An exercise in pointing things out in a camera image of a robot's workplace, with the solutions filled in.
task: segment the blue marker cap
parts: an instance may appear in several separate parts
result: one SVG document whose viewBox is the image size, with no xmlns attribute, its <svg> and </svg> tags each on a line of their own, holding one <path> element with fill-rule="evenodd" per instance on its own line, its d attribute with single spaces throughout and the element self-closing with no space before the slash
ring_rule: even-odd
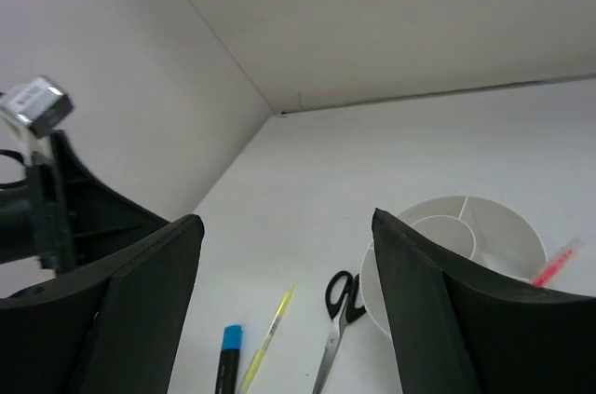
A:
<svg viewBox="0 0 596 394">
<path fill-rule="evenodd" d="M 223 331 L 222 350 L 237 349 L 242 347 L 242 326 L 228 326 Z"/>
</svg>

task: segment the white table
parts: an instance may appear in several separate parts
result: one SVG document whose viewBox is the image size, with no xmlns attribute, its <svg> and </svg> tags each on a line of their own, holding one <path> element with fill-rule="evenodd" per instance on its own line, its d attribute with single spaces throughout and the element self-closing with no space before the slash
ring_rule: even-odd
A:
<svg viewBox="0 0 596 394">
<path fill-rule="evenodd" d="M 326 284 L 359 271 L 375 207 L 477 195 L 523 215 L 551 252 L 573 235 L 594 243 L 595 118 L 590 81 L 271 118 L 196 209 L 207 233 L 169 392 L 213 391 L 233 323 L 241 376 L 295 284 L 251 393 L 310 393 Z M 344 392 L 400 392 L 393 347 L 368 317 L 347 328 L 327 381 Z"/>
</svg>

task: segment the white wall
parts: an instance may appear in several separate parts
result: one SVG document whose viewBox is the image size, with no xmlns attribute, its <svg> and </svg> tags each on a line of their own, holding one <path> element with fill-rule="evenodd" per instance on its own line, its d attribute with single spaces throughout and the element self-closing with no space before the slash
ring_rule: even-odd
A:
<svg viewBox="0 0 596 394">
<path fill-rule="evenodd" d="M 187 0 L 0 0 L 0 90 L 45 74 L 98 178 L 155 213 L 192 210 L 270 115 Z M 4 128 L 0 147 L 11 146 Z M 0 160 L 0 180 L 18 168 Z"/>
<path fill-rule="evenodd" d="M 278 110 L 596 72 L 596 0 L 193 1 Z"/>
</svg>

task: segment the white divided container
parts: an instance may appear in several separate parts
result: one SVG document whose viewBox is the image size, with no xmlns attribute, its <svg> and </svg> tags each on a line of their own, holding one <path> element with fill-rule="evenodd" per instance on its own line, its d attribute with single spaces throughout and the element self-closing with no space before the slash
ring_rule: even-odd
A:
<svg viewBox="0 0 596 394">
<path fill-rule="evenodd" d="M 532 280 L 547 263 L 536 231 L 518 213 L 492 200 L 434 198 L 409 208 L 398 218 L 435 243 L 515 279 Z M 372 320 L 390 337 L 372 244 L 362 261 L 360 290 Z"/>
</svg>

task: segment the scissors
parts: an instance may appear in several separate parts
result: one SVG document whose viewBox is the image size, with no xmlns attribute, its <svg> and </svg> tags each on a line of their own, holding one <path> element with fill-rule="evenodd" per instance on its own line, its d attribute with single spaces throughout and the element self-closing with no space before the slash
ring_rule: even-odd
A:
<svg viewBox="0 0 596 394">
<path fill-rule="evenodd" d="M 343 278 L 345 278 L 345 284 L 342 289 L 342 294 L 340 294 L 337 302 L 332 303 L 332 290 L 337 282 Z M 335 360 L 335 354 L 337 354 L 337 349 L 339 349 L 339 345 L 342 342 L 345 326 L 353 323 L 366 313 L 366 308 L 364 306 L 356 307 L 355 305 L 359 285 L 360 275 L 353 277 L 349 271 L 344 270 L 333 276 L 332 280 L 330 280 L 327 285 L 327 290 L 325 291 L 325 305 L 327 306 L 329 316 L 333 320 L 333 325 L 332 329 L 329 331 L 329 336 L 327 337 L 323 359 L 318 367 L 317 381 L 313 388 L 313 394 L 319 394 L 325 386 L 327 376 L 333 365 L 333 360 Z"/>
</svg>

